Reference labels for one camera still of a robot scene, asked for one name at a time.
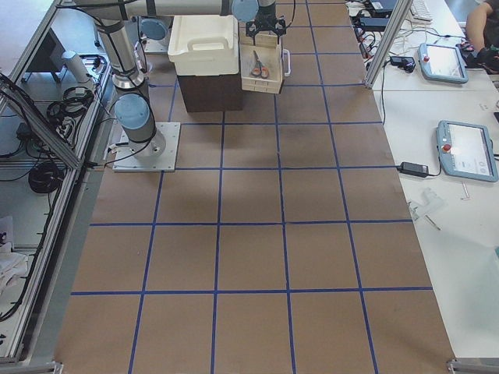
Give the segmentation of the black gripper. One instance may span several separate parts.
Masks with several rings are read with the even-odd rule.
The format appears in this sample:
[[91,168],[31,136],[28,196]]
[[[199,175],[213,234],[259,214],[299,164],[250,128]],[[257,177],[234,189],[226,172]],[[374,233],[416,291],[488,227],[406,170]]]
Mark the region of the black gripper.
[[246,36],[255,38],[255,36],[264,31],[270,31],[278,37],[285,35],[287,26],[285,17],[276,15],[276,2],[258,2],[259,8],[257,14],[246,22]]

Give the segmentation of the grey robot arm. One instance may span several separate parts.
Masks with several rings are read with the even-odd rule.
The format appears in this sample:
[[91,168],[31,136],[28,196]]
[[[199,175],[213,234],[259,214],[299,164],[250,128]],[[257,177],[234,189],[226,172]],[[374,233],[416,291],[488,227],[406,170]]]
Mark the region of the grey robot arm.
[[117,94],[148,95],[145,76],[139,70],[124,22],[134,16],[229,16],[246,24],[246,35],[270,31],[286,34],[285,17],[276,16],[275,1],[72,1],[71,9],[94,19],[109,57]]

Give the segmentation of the person forearm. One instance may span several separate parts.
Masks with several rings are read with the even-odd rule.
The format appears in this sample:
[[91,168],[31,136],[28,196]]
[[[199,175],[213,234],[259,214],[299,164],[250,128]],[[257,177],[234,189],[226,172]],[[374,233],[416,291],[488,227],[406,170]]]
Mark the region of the person forearm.
[[473,47],[498,46],[498,1],[483,1],[467,16],[466,35]]

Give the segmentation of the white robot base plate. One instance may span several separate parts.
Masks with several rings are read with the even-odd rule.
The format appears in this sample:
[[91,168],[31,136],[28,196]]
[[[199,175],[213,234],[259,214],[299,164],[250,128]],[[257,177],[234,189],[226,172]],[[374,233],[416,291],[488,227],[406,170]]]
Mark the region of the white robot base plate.
[[150,144],[139,153],[141,146],[129,144],[128,136],[122,130],[117,149],[118,161],[112,164],[116,172],[174,171],[181,124],[179,122],[157,122],[157,133]]

